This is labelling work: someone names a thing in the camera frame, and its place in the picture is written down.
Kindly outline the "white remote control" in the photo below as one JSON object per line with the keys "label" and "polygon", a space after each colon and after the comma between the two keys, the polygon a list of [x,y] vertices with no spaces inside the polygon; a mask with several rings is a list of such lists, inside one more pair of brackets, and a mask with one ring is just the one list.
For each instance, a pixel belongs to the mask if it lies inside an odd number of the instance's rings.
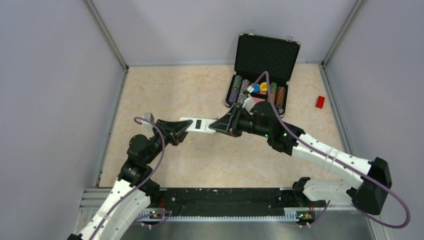
{"label": "white remote control", "polygon": [[217,131],[210,128],[210,124],[214,123],[215,119],[208,118],[192,118],[192,117],[181,117],[180,121],[191,120],[191,125],[186,129],[186,132],[215,134]]}

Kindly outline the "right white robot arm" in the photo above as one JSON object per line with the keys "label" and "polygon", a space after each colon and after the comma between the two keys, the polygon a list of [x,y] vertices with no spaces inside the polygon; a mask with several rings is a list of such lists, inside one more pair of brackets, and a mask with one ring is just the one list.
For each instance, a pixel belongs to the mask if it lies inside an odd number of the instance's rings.
{"label": "right white robot arm", "polygon": [[259,102],[250,111],[234,104],[209,128],[235,138],[242,133],[265,137],[273,150],[310,161],[340,178],[319,180],[302,177],[292,186],[293,200],[299,206],[326,200],[351,203],[370,215],[382,212],[388,197],[383,188],[392,187],[386,160],[355,157],[330,147],[303,129],[282,121],[269,102]]}

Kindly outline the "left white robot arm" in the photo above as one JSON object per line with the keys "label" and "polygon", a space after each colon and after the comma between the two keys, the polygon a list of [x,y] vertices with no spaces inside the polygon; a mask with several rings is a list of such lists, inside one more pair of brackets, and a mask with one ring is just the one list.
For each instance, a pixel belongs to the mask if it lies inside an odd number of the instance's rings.
{"label": "left white robot arm", "polygon": [[193,121],[159,119],[152,122],[142,117],[135,117],[134,121],[140,125],[149,124],[153,136],[137,134],[130,139],[127,160],[108,197],[88,224],[78,233],[70,234],[68,239],[119,240],[144,209],[160,202],[160,185],[151,179],[158,166],[151,168],[150,163],[157,156],[160,160],[164,158],[167,145],[182,143]]}

